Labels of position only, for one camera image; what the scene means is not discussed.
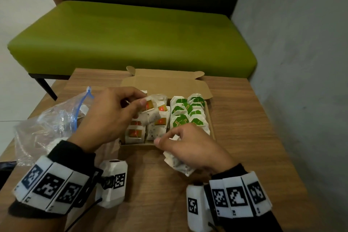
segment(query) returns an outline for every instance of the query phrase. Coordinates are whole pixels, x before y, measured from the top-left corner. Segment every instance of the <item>cardboard box lid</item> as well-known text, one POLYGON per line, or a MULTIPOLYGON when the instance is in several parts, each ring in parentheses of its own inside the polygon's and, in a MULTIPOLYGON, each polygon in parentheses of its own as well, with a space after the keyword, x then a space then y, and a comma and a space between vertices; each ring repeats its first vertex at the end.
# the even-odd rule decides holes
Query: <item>cardboard box lid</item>
POLYGON ((133 76, 124 78, 121 86, 134 86, 140 90, 147 90, 148 95, 165 94, 168 98, 191 94, 201 94, 204 99, 212 98, 205 81, 196 80, 204 75, 202 71, 168 71, 152 69, 135 69, 127 66, 133 76))

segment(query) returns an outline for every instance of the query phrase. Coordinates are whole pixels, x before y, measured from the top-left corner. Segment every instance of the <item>clear ziplock bag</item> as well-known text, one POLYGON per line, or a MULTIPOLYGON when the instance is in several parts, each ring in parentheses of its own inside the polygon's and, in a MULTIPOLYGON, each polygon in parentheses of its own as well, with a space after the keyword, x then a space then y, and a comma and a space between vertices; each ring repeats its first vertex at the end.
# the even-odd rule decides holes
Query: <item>clear ziplock bag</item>
POLYGON ((15 151, 19 166, 32 166, 47 155, 60 139, 69 138, 77 129, 93 103, 90 87, 63 103, 55 105, 39 116, 21 121, 15 126, 15 151))

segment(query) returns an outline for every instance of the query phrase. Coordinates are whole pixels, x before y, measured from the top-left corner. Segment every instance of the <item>concrete wall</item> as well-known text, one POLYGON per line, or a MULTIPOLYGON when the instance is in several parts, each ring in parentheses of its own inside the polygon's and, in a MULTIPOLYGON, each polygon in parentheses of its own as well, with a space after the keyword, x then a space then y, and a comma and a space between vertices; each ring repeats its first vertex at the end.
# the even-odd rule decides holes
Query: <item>concrete wall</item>
POLYGON ((250 83, 310 194, 348 230, 348 0, 238 0, 250 83))

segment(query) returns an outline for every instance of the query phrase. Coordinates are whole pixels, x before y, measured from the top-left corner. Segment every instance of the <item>fingernail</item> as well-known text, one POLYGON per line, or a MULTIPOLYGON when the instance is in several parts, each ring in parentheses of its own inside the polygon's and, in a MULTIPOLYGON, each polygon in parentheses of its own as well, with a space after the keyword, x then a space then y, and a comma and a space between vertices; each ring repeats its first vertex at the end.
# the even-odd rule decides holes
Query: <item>fingernail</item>
POLYGON ((154 140, 154 144, 157 146, 159 144, 159 141, 161 140, 161 138, 155 138, 154 140))
POLYGON ((141 100, 140 100, 140 104, 142 105, 142 106, 146 106, 146 99, 145 98, 142 98, 141 100))

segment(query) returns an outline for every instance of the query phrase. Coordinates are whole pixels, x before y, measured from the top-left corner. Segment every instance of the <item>cardboard box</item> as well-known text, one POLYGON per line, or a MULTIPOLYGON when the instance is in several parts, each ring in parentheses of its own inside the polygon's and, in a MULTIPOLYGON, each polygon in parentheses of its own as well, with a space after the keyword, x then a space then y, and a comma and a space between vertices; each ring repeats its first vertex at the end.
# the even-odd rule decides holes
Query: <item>cardboard box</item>
MULTIPOLYGON (((188 98, 192 94, 201 94, 204 100, 210 99, 213 95, 205 81, 197 80, 202 77, 202 71, 168 71, 152 69, 135 69, 127 66, 133 76, 124 78, 121 86, 134 86, 139 90, 147 90, 148 96, 152 94, 164 94, 168 97, 167 105, 173 96, 188 98)), ((209 114, 207 102, 205 101, 204 112, 209 124, 210 135, 215 139, 213 125, 209 114)), ((145 141, 143 144, 127 145, 153 145, 152 141, 145 141)))

